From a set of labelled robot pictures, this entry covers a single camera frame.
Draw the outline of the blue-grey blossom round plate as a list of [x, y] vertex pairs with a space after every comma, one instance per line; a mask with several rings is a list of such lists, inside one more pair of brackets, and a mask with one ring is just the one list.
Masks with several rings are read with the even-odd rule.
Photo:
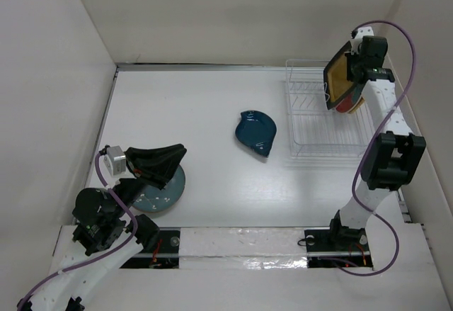
[[185, 172], [179, 165], [173, 178], [162, 190], [147, 186], [132, 206], [143, 213], [166, 212], [180, 200], [185, 190], [185, 184]]

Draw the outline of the black and amber square plate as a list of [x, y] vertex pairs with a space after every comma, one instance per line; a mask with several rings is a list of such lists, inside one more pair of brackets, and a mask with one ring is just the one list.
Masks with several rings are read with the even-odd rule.
[[351, 42], [347, 41], [323, 70], [324, 95], [328, 110], [334, 109], [352, 91], [353, 82], [348, 80], [348, 55]]

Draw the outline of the orange woven square plate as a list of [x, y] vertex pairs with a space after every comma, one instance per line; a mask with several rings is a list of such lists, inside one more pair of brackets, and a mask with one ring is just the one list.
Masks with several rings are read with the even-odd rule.
[[365, 102], [364, 98], [361, 97], [357, 100], [354, 106], [348, 111], [349, 114], [353, 114], [363, 103]]

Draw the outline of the red and teal floral plate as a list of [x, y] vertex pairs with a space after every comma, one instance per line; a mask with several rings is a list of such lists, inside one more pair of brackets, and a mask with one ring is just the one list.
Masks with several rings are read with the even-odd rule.
[[336, 107], [335, 110], [339, 113], [348, 113], [358, 99], [362, 97], [360, 90], [351, 91]]

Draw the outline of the dark blue leaf-shaped dish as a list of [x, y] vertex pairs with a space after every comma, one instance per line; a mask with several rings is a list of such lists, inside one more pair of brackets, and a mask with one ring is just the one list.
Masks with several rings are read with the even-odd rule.
[[268, 158], [277, 134], [277, 126], [269, 115], [261, 111], [243, 111], [234, 134], [242, 145]]

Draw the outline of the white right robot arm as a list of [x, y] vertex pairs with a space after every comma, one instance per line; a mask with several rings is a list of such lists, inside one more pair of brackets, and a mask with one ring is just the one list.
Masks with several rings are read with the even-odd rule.
[[411, 182], [426, 148], [398, 106], [393, 72], [383, 66], [387, 50], [386, 38], [357, 33], [323, 71], [327, 109], [353, 113], [365, 103], [375, 130], [353, 181], [352, 198], [327, 231], [329, 245], [340, 251], [366, 239], [368, 219], [390, 192]]

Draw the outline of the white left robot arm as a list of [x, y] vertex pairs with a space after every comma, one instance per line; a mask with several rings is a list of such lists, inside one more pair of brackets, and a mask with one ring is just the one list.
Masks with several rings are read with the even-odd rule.
[[148, 188], [163, 190], [187, 149], [106, 145], [95, 155], [100, 188], [85, 188], [75, 200], [76, 229], [56, 271], [18, 301], [17, 310], [85, 310], [96, 288], [141, 251], [158, 251], [159, 226], [130, 208]]

